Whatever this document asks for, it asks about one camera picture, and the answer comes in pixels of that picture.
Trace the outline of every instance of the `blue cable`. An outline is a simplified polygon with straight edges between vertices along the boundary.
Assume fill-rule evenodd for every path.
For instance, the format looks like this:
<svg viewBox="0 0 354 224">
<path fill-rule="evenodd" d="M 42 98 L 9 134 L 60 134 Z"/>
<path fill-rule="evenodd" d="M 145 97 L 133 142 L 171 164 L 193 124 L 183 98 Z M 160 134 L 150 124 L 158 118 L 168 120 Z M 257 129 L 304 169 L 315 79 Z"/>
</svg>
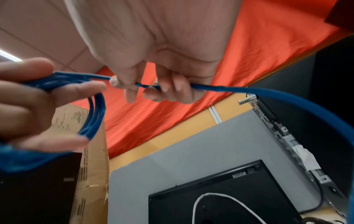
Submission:
<svg viewBox="0 0 354 224">
<path fill-rule="evenodd" d="M 83 83 L 88 82 L 91 79 L 109 80 L 110 78 L 111 77 L 109 76 L 101 76 L 87 73 L 54 72 L 49 77 L 26 82 L 24 83 L 24 85 L 41 88 L 43 90 L 52 90 L 71 83 Z M 158 85 L 143 85 L 141 83 L 135 83 L 135 85 L 142 88 L 154 87 L 160 90 L 160 86 Z M 191 84 L 191 87 L 197 90 L 207 90 L 215 92 L 251 93 L 258 96 L 271 97 L 274 99 L 294 104 L 321 118 L 354 146 L 354 129 L 350 125 L 348 125 L 345 121 L 340 119 L 332 112 L 306 99 L 288 93 L 269 89 L 208 86 L 199 84 Z M 95 104 L 93 103 L 92 98 L 88 98 L 90 111 L 85 124 L 78 133 L 80 135 L 86 136 L 89 140 L 91 140 L 95 136 L 96 132 L 100 128 L 106 110 L 104 98 L 101 93 L 95 95 L 94 99 Z M 18 150 L 14 149 L 10 145 L 0 143 L 0 170 L 5 172 L 26 171 L 43 165 L 44 163 L 49 162 L 59 156 L 67 154 L 68 152 L 45 153 Z"/>
</svg>

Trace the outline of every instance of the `white paper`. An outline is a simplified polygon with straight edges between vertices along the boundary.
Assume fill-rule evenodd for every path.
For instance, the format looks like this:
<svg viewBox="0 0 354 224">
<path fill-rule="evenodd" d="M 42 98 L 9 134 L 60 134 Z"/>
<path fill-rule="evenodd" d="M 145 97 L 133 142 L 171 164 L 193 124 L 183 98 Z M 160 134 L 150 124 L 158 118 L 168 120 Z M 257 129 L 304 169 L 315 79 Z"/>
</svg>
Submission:
<svg viewBox="0 0 354 224">
<path fill-rule="evenodd" d="M 302 145 L 294 146 L 293 150 L 296 152 L 296 154 L 299 155 L 307 171 L 321 169 L 314 155 L 305 149 Z"/>
</svg>

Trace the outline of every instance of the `white cable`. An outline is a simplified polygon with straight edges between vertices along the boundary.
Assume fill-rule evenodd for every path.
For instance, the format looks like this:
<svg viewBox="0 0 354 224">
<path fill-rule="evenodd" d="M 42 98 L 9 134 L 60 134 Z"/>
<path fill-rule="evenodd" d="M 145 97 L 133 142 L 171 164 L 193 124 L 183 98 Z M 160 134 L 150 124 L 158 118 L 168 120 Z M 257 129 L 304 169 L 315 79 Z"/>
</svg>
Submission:
<svg viewBox="0 0 354 224">
<path fill-rule="evenodd" d="M 256 213 L 254 213 L 254 211 L 252 211 L 251 209 L 249 209 L 245 204 L 243 204 L 242 202 L 240 202 L 239 200 L 237 200 L 236 198 L 233 198 L 231 196 L 228 196 L 226 194 L 218 194 L 218 193 L 206 193 L 206 194 L 202 194 L 194 203 L 193 206 L 193 217 L 192 217 L 192 224 L 194 224 L 195 222 L 195 210 L 197 208 L 198 203 L 200 202 L 200 200 L 205 197 L 205 196 L 220 196 L 220 197 L 226 197 L 229 198 L 233 201 L 236 201 L 237 203 L 239 203 L 242 207 L 244 207 L 247 211 L 249 211 L 254 217 L 256 217 L 262 224 L 266 224 L 266 222 L 261 219 L 261 217 L 259 217 Z"/>
</svg>

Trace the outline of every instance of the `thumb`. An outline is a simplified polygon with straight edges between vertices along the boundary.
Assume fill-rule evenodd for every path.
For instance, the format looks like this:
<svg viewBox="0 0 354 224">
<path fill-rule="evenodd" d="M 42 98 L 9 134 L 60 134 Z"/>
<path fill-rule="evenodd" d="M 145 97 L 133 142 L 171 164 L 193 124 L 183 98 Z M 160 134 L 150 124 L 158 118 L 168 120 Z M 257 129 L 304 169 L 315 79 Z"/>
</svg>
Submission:
<svg viewBox="0 0 354 224">
<path fill-rule="evenodd" d="M 110 79 L 110 84 L 114 88 L 124 89 L 125 100 L 133 103 L 136 100 L 139 87 L 135 86 L 136 82 L 140 82 L 145 70 L 146 61 L 141 61 L 133 67 L 126 69 L 112 69 L 115 74 Z"/>
</svg>

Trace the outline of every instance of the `black laptop bottom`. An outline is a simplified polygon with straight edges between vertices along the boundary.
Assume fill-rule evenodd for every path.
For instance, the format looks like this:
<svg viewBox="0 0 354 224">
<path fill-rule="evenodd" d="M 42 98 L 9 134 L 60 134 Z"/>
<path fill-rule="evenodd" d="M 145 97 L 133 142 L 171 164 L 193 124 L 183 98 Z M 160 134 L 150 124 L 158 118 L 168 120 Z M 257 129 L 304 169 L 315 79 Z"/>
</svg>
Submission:
<svg viewBox="0 0 354 224">
<path fill-rule="evenodd" d="M 298 224 L 301 217 L 263 161 L 259 160 L 149 196 L 149 224 L 192 222 L 195 201 L 205 193 L 226 194 L 244 203 L 266 223 Z M 204 197 L 195 224 L 259 224 L 237 202 Z"/>
</svg>

